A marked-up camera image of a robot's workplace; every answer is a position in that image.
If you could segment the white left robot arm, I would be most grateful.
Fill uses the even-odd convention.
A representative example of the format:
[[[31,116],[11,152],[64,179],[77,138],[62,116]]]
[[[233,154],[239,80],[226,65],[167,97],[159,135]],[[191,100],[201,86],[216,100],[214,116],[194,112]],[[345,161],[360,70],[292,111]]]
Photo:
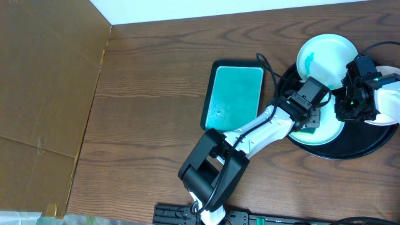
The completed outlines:
[[[242,178],[251,157],[290,132],[301,129],[320,108],[323,95],[301,94],[274,98],[256,119],[220,133],[207,130],[178,171],[194,202],[191,214],[204,224],[219,224],[225,202]]]

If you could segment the green and yellow sponge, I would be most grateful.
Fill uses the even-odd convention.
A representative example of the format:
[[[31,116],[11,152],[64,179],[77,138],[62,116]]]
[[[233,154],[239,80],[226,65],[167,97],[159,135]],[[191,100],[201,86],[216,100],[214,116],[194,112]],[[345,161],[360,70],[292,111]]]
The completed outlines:
[[[316,132],[315,127],[304,127],[298,131],[295,131],[296,134],[304,134],[304,135],[314,134],[315,132]]]

